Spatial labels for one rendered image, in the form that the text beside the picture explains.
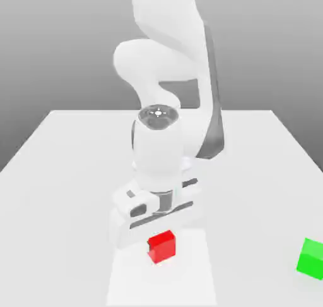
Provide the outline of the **small red cube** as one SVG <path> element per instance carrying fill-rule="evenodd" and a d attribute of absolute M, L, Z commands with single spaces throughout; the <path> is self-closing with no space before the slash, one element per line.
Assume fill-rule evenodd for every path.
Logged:
<path fill-rule="evenodd" d="M 167 260 L 176 254 L 176 238 L 171 230 L 157 234 L 148 239 L 151 260 L 157 264 Z"/>

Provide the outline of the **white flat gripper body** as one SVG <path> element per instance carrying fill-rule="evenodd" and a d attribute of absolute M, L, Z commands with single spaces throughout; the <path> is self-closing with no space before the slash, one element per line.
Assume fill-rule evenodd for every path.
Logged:
<path fill-rule="evenodd" d="M 109 241 L 114 248 L 122 249 L 152 236 L 171 230 L 176 231 L 202 218 L 204 206 L 198 202 L 187 202 L 165 215 L 145 217 L 130 222 L 113 208 L 109 216 Z"/>

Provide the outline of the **small green cube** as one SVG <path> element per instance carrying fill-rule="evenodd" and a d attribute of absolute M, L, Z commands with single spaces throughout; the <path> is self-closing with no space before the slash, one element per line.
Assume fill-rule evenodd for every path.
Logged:
<path fill-rule="evenodd" d="M 323 243 L 305 238 L 296 270 L 323 280 Z"/>

